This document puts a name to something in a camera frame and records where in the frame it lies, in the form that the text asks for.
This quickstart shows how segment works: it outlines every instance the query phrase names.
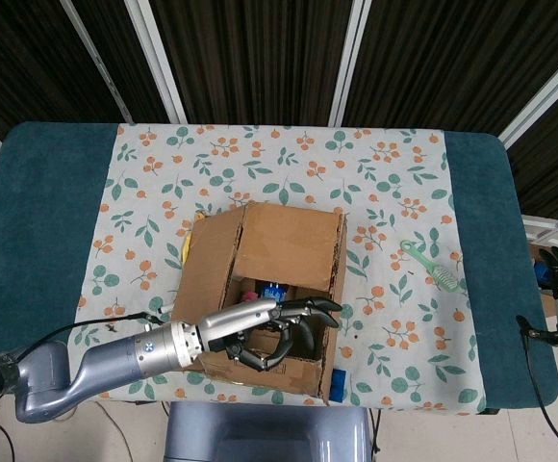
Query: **open cardboard box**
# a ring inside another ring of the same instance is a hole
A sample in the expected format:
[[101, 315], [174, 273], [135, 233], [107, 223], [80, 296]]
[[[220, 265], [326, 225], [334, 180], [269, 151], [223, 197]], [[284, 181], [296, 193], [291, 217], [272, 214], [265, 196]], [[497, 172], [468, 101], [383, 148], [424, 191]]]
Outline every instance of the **open cardboard box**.
[[[205, 315], [240, 302], [256, 281], [289, 286], [286, 299], [322, 295], [341, 303], [346, 226], [343, 215], [271, 204], [247, 204], [199, 220], [193, 226], [173, 318], [196, 323]], [[268, 372], [256, 372], [207, 352], [194, 369], [215, 379], [328, 400], [337, 330], [307, 319], [315, 351], [298, 335], [290, 355]], [[274, 351], [278, 334], [254, 330], [247, 348]]]

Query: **robotic hand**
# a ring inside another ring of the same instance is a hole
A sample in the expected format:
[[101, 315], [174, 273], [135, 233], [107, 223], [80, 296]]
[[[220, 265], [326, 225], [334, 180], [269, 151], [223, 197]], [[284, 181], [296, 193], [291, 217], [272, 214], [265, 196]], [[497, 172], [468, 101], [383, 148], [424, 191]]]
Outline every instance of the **robotic hand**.
[[[306, 319], [317, 317], [336, 328], [339, 325], [331, 314], [337, 311], [341, 311], [340, 305], [315, 296], [241, 303], [203, 318], [198, 325], [169, 322], [148, 332], [94, 346], [83, 356], [71, 381], [67, 347], [60, 342], [46, 342], [20, 360], [16, 352], [0, 355], [0, 393], [15, 394], [16, 416], [21, 422], [39, 423], [52, 420], [99, 393], [159, 373], [180, 371], [205, 351], [226, 350], [230, 358], [257, 371], [267, 371], [292, 348], [295, 328], [302, 331], [306, 344], [313, 349], [314, 338]], [[281, 333], [276, 350], [267, 357], [244, 347], [254, 328]]]

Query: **green toothbrush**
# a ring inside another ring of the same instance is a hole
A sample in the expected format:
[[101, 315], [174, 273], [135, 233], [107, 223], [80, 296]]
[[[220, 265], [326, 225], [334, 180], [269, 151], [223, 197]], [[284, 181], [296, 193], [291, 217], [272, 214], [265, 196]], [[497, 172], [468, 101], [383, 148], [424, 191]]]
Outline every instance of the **green toothbrush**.
[[428, 260], [416, 248], [416, 244], [411, 241], [401, 241], [401, 249], [414, 257], [414, 259], [423, 265], [427, 272], [433, 277], [435, 283], [446, 292], [456, 292], [459, 290], [459, 281], [450, 270], [442, 265], [436, 265]]

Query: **tile floor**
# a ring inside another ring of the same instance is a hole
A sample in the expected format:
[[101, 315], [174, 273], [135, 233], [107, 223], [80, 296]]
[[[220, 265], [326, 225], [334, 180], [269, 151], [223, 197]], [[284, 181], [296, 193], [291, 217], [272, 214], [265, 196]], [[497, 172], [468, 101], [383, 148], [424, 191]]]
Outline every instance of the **tile floor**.
[[[166, 417], [159, 403], [103, 404], [123, 429], [136, 462], [162, 460]], [[548, 412], [558, 428], [558, 399]], [[128, 460], [120, 435], [93, 402], [80, 405], [66, 422], [26, 425], [15, 419], [13, 400], [5, 397], [0, 424], [12, 435], [19, 462]], [[538, 409], [468, 417], [387, 413], [382, 415], [379, 439], [378, 461], [558, 462], [558, 442]], [[9, 460], [0, 434], [0, 462]]]

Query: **blue object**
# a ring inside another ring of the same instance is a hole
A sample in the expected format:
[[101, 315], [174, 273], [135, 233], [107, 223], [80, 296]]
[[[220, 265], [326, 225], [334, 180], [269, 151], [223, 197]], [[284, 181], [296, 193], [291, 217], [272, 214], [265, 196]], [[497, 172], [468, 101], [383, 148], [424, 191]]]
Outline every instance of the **blue object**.
[[288, 287], [285, 284], [277, 284], [269, 282], [262, 288], [262, 298], [273, 298], [275, 301], [283, 301], [286, 299]]
[[330, 378], [330, 396], [329, 400], [335, 402], [343, 402], [343, 390], [345, 389], [345, 377], [347, 374], [341, 369], [333, 369]]
[[550, 268], [544, 262], [536, 262], [533, 266], [536, 272], [536, 280], [538, 284], [548, 284], [550, 282]]

